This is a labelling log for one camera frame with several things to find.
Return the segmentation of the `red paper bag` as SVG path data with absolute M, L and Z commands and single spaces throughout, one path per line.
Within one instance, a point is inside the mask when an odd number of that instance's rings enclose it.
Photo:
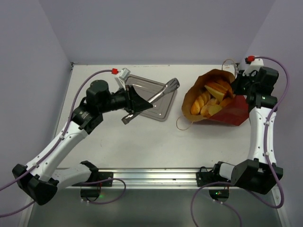
M 201 122 L 204 120 L 210 120 L 213 122 L 225 123 L 232 126 L 240 126 L 245 122 L 248 117 L 248 105 L 245 101 L 244 96 L 235 95 L 233 97 L 233 102 L 228 106 L 223 107 L 223 109 L 217 114 L 211 116 L 210 118 L 203 117 L 202 115 L 192 115 L 190 112 L 191 106 L 197 96 L 206 90 L 205 84 L 208 81 L 216 81 L 218 79 L 223 79 L 232 86 L 232 82 L 236 78 L 236 74 L 239 72 L 238 63 L 232 59 L 226 59 L 220 69 L 213 69 L 209 72 L 199 76 L 194 83 L 194 85 L 187 91 L 184 96 L 183 104 L 181 107 L 182 115 L 186 120 L 190 122 L 190 125 Z M 214 96 L 211 95 L 211 99 L 206 105 L 219 105 L 220 102 Z

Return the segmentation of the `metal tongs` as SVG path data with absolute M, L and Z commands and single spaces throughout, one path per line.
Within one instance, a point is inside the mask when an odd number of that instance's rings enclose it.
M 179 86 L 180 86 L 180 83 L 179 83 L 178 79 L 173 78 L 173 79 L 169 80 L 158 93 L 156 93 L 154 96 L 152 96 L 147 101 L 154 105 L 158 100 L 160 100 L 167 94 L 170 94 L 170 93 L 176 91 L 179 88 Z M 140 115 L 141 113 L 142 112 L 130 113 L 127 116 L 123 117 L 121 120 L 124 123 L 124 125 L 126 125 L 131 120 L 133 120 L 135 117 Z

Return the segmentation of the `long glazed bread loaf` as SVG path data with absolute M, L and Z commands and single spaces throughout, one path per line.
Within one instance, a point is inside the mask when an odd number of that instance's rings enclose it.
M 195 99 L 195 101 L 193 102 L 190 112 L 192 115 L 202 115 L 201 111 L 202 108 L 206 106 L 206 104 L 208 103 L 208 101 L 211 99 L 211 95 L 210 93 L 205 90 L 203 92 L 201 92 L 197 98 Z

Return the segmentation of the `fake sandwich wedge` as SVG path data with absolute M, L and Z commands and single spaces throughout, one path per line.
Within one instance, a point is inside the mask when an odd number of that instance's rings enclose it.
M 227 97 L 234 97 L 231 85 L 223 79 L 208 81 L 205 84 L 205 88 L 212 96 L 218 99 L 219 102 L 222 102 Z

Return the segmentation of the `golden baguette roll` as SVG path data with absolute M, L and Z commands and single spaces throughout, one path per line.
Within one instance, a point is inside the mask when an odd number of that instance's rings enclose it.
M 220 112 L 222 109 L 223 109 L 223 107 L 220 106 L 220 105 L 217 105 L 217 104 L 215 104 L 215 105 L 205 105 L 205 106 L 202 107 L 202 109 L 200 111 L 200 114 L 203 117 L 210 118 L 211 116 Z

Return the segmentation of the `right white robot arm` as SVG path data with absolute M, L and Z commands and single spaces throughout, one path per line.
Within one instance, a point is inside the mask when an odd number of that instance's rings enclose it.
M 276 180 L 282 178 L 283 169 L 277 167 L 273 149 L 277 98 L 271 93 L 278 76 L 277 70 L 262 66 L 249 73 L 239 73 L 232 83 L 234 93 L 246 96 L 249 106 L 249 154 L 247 160 L 237 165 L 215 164 L 211 173 L 213 184 L 220 186 L 230 181 L 242 189 L 267 194 L 276 185 Z

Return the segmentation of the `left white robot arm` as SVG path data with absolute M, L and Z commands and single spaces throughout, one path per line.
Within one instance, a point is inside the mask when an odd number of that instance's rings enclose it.
M 106 81 L 93 81 L 62 132 L 37 159 L 13 168 L 18 186 L 38 205 L 45 205 L 60 189 L 75 184 L 98 186 L 101 179 L 98 168 L 89 161 L 82 161 L 74 168 L 63 171 L 58 171 L 57 167 L 78 143 L 103 122 L 104 113 L 124 109 L 133 114 L 152 107 L 151 103 L 137 94 L 133 86 L 110 93 Z

